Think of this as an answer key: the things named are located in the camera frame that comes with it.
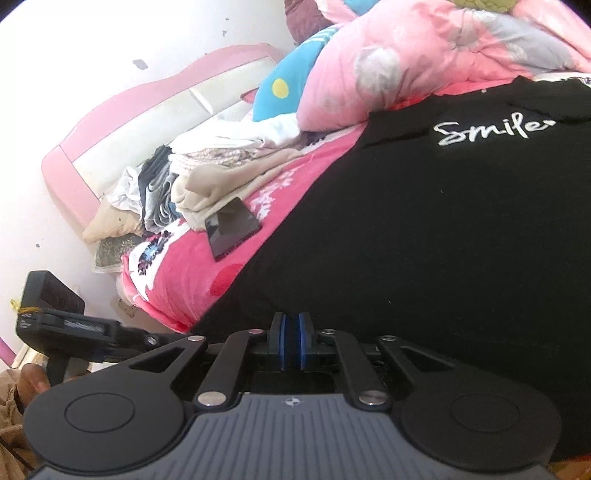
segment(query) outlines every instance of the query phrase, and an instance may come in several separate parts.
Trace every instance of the blue pillow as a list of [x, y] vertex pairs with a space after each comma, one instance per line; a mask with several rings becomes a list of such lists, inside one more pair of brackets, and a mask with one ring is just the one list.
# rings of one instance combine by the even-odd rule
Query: blue pillow
[[312, 35], [281, 60], [262, 81], [252, 106], [252, 119], [255, 122], [297, 111], [306, 80], [318, 55], [339, 28], [333, 25]]
[[369, 12], [378, 2], [379, 0], [343, 0], [343, 3], [359, 16]]

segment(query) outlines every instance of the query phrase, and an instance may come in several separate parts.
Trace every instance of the black phone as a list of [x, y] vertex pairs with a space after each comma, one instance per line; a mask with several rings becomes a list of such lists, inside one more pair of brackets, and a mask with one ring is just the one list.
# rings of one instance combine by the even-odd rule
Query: black phone
[[259, 221], [238, 197], [205, 219], [205, 230], [215, 260], [222, 259], [260, 229]]

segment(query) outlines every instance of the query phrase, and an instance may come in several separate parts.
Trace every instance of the black circular knob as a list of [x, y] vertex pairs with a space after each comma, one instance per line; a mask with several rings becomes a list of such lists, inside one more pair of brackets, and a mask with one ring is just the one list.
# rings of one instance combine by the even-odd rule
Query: black circular knob
[[108, 370], [57, 385], [27, 407], [25, 435], [48, 464], [76, 475], [122, 472], [158, 458], [181, 432], [183, 405], [157, 374]]
[[496, 375], [463, 372], [425, 375], [401, 408], [408, 439], [468, 471], [511, 471], [548, 461], [561, 428], [551, 401]]
[[134, 414], [130, 399], [114, 393], [94, 393], [74, 400], [66, 409], [66, 420], [83, 432], [106, 433], [124, 427]]
[[514, 402], [490, 393], [458, 397], [452, 402], [451, 412], [456, 422], [473, 432], [502, 432], [519, 420]]

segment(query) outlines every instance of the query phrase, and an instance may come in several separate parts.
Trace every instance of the pink headboard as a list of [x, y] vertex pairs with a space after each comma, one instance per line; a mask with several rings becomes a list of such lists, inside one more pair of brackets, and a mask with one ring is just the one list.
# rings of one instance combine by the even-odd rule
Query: pink headboard
[[75, 169], [75, 160], [159, 103], [200, 82], [266, 57], [278, 63], [282, 54], [268, 44], [222, 48], [203, 56], [177, 75], [139, 85], [110, 98], [80, 120], [69, 135], [43, 158], [41, 169], [47, 187], [86, 227], [96, 214], [99, 199]]

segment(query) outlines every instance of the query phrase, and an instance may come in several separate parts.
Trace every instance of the yellow dot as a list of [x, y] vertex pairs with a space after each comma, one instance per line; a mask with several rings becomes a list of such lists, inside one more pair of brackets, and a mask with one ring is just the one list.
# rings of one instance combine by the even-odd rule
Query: yellow dot
[[284, 79], [275, 80], [271, 86], [271, 91], [277, 98], [285, 98], [290, 94], [290, 88]]

